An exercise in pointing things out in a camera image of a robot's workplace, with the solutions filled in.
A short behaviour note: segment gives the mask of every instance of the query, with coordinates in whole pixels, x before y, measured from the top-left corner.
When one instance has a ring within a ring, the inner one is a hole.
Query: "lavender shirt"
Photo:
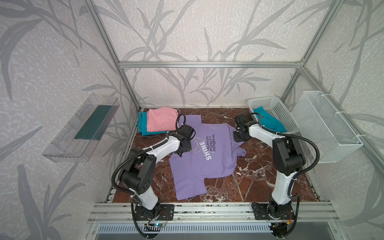
[[[201,123],[201,115],[187,115],[186,118],[185,124],[196,131],[191,140],[192,150],[182,157],[174,153],[169,159],[178,200],[206,193],[204,179],[231,175],[237,157],[247,153],[240,148],[244,142],[234,141],[235,129],[229,124]]]

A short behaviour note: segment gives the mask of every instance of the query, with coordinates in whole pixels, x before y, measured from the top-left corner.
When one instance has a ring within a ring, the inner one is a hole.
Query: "brown marble surface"
[[[202,123],[228,123],[235,127],[234,117],[248,113],[246,108],[197,108],[180,109],[184,114],[199,114]],[[159,142],[165,134],[142,136],[137,133],[133,147],[148,147]],[[247,151],[245,157],[237,158],[237,167],[232,175],[217,179],[205,179],[207,193],[191,199],[177,201],[169,156],[156,165],[152,188],[161,202],[268,202],[275,186],[276,169],[272,161],[272,148],[256,138],[241,145]],[[292,193],[299,192],[302,201],[317,201],[307,177],[301,175],[293,186]],[[117,191],[113,202],[129,202],[129,194]]]

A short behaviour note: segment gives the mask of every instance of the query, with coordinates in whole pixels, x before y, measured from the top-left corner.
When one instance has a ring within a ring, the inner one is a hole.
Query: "folded clothes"
[[[177,110],[173,108],[150,109],[147,115],[147,131],[174,131],[177,116]]]
[[[253,111],[255,113],[261,114],[262,116],[261,124],[264,125],[266,128],[269,128],[276,132],[287,132],[284,125],[279,120],[272,117],[271,114],[266,112],[263,107],[256,108]]]
[[[167,131],[161,132],[148,132],[147,131],[147,113],[139,112],[139,120],[137,121],[138,132],[143,136],[166,133]]]

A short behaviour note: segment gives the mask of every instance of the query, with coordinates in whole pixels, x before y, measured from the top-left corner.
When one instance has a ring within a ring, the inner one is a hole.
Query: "robotic arm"
[[[258,115],[258,122],[247,120],[247,116],[251,114]],[[273,229],[275,236],[287,236],[292,232],[296,225],[300,197],[296,194],[292,197],[292,187],[296,178],[311,170],[319,161],[319,151],[317,146],[301,136],[292,134],[278,133],[264,127],[261,123],[261,115],[259,113],[250,113],[248,115],[238,115],[235,117],[236,131],[233,132],[233,137],[236,142],[250,140],[252,137],[257,138],[273,150],[273,163],[277,169],[275,188],[270,196],[268,204],[252,203],[254,215],[257,220],[278,220],[284,217],[286,212],[291,213],[295,218],[293,226],[288,230],[287,227],[278,227]],[[308,168],[303,169],[305,165],[305,157],[301,148],[299,139],[310,143],[315,151],[316,158]],[[292,199],[297,197],[296,214],[293,214],[291,207]]]
[[[174,206],[171,204],[160,204],[159,198],[151,187],[155,173],[155,164],[172,152],[181,156],[184,152],[190,151],[192,149],[190,141],[193,138],[193,132],[194,129],[185,124],[184,116],[184,123],[175,131],[167,133],[165,139],[143,149],[131,149],[127,160],[120,164],[112,174],[112,186],[119,191],[131,194],[132,200],[136,202],[137,206],[134,213],[132,212],[134,222],[136,222],[135,219],[156,219],[161,212],[168,212],[167,218],[172,220],[172,209]],[[116,184],[118,172],[120,172],[118,180],[126,189]]]

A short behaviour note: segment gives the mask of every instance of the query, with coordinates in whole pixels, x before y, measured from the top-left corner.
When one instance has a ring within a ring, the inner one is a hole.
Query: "wallpaper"
[[[306,65],[382,152],[383,4],[345,1]],[[312,90],[305,82],[299,78],[287,105],[294,106],[302,91]],[[350,239],[382,239],[384,177],[361,149],[339,162],[318,164],[307,174],[321,199],[332,202]]]
[[[306,67],[384,154],[383,3],[343,4]]]
[[[82,1],[0,0],[0,239],[78,239],[136,117]],[[120,107],[87,163],[43,150],[89,94]]]
[[[120,61],[299,61],[331,2],[95,0]],[[281,95],[293,72],[125,71],[141,105],[173,107],[246,106],[249,98]]]
[[[281,96],[290,68],[142,68],[127,71],[141,106],[247,106],[247,100]],[[225,74],[225,81],[220,75]],[[165,81],[153,81],[164,78]]]

